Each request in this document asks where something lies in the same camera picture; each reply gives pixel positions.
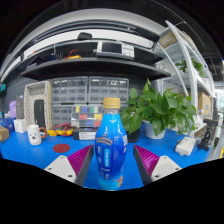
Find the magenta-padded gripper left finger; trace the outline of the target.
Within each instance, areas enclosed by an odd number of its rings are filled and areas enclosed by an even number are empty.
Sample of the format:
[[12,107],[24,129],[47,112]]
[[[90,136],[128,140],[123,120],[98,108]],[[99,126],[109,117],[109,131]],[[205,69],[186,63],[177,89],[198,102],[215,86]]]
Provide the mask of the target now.
[[89,145],[68,157],[57,157],[45,168],[45,171],[82,186],[85,182],[93,155],[93,146]]

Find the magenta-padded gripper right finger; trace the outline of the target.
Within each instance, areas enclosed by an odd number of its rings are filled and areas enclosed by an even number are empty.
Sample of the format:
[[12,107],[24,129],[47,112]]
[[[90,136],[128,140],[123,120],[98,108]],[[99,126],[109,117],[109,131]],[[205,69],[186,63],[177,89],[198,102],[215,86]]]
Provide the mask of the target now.
[[133,149],[143,185],[148,185],[174,172],[181,170],[167,155],[157,156],[151,151],[135,145]]

